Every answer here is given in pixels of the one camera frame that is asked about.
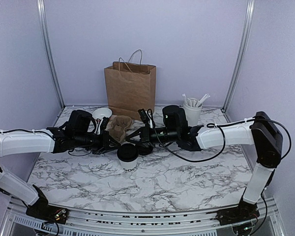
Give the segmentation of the brown pulp cup carrier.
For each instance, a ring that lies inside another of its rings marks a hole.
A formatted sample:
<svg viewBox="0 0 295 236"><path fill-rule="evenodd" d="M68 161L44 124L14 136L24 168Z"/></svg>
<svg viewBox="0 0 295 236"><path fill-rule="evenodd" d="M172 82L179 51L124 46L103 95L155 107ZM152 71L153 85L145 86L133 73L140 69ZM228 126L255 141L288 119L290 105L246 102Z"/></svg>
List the brown pulp cup carrier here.
<svg viewBox="0 0 295 236"><path fill-rule="evenodd" d="M132 118L128 116L121 115L114 117L110 123L110 128L108 129L110 136L117 142L122 143L132 122Z"/></svg>

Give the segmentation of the white paper coffee cup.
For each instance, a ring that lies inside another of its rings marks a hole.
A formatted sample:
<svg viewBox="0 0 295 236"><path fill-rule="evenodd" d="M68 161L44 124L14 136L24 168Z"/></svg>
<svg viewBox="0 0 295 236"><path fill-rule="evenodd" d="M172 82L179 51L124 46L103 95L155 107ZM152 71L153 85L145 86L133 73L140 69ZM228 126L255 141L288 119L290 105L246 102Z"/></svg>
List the white paper coffee cup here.
<svg viewBox="0 0 295 236"><path fill-rule="evenodd" d="M132 173L134 171L136 171L137 169L137 159L134 159L132 161L123 161L123 160L119 160L120 161L120 165L121 168L128 173Z"/></svg>

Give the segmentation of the brown paper bag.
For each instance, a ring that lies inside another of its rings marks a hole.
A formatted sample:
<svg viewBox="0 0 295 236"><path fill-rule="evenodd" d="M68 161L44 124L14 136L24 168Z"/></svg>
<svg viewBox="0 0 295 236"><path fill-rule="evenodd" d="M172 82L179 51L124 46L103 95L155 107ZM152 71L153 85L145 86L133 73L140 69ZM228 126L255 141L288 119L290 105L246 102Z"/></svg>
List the brown paper bag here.
<svg viewBox="0 0 295 236"><path fill-rule="evenodd" d="M156 66L119 58L104 69L108 106L114 115L140 120L139 109L155 107Z"/></svg>

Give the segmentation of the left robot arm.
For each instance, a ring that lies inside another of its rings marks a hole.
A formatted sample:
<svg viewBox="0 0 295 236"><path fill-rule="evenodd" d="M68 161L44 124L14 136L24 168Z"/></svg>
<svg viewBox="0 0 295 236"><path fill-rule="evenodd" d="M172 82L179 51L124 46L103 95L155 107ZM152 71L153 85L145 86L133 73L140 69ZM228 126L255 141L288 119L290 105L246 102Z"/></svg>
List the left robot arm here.
<svg viewBox="0 0 295 236"><path fill-rule="evenodd" d="M92 114L74 110L69 120L60 127L40 130L0 130L0 157L22 153L63 153L83 148L92 154L103 154L116 150L120 144L112 138L104 117L97 125ZM0 165L0 192L23 201L26 214L38 219L65 224L68 209L51 206L44 193Z"/></svg>

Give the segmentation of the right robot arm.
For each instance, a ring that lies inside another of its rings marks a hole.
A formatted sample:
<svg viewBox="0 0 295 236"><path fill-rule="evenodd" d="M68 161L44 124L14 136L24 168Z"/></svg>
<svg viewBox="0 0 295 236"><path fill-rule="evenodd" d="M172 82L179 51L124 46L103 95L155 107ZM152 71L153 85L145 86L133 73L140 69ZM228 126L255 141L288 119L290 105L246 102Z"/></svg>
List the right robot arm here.
<svg viewBox="0 0 295 236"><path fill-rule="evenodd" d="M138 113L144 126L125 139L144 148L170 142L175 142L179 148L187 151L201 151L217 146L254 145L257 163L238 205L217 211L216 219L220 225L228 225L260 215L257 201L284 158L283 135L277 128L277 122L271 120L265 112L257 112L252 118L233 123L191 127L187 123L184 109L169 105L162 109L164 126L157 128L151 110L139 109Z"/></svg>

